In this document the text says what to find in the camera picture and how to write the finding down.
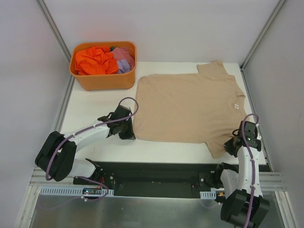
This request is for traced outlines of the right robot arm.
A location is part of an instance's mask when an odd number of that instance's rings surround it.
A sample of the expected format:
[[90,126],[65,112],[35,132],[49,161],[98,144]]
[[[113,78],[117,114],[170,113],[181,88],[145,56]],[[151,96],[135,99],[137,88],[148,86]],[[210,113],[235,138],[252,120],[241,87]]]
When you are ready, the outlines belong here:
[[224,143],[225,151],[238,158],[238,168],[223,162],[205,178],[207,186],[224,188],[220,218],[238,228],[259,227],[270,208],[259,182],[261,141],[257,136],[255,123],[241,121],[233,137]]

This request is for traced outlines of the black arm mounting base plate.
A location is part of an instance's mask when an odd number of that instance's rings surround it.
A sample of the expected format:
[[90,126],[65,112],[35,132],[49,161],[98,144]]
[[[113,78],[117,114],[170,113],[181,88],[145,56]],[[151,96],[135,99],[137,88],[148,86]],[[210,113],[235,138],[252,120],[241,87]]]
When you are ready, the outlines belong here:
[[97,162],[97,181],[74,177],[85,188],[114,190],[114,196],[196,199],[200,191],[210,191],[206,176],[218,164]]

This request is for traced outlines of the beige t shirt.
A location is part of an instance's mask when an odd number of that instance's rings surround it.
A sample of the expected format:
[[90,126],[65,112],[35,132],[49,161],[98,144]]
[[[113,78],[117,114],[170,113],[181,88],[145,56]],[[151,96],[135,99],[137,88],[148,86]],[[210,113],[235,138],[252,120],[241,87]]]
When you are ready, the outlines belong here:
[[140,140],[205,143],[217,159],[246,116],[246,96],[222,62],[198,65],[197,70],[141,77],[133,130]]

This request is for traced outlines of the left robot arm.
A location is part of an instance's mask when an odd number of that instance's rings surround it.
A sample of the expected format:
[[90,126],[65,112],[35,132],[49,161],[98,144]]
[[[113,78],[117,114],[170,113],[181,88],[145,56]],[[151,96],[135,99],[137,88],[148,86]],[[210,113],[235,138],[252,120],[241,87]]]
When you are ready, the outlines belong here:
[[50,133],[35,164],[46,172],[48,179],[59,182],[67,176],[84,177],[89,184],[95,185],[100,181],[100,166],[91,159],[76,159],[75,155],[81,149],[116,134],[122,140],[136,139],[132,111],[122,105],[118,105],[114,112],[98,118],[93,125],[75,133]]

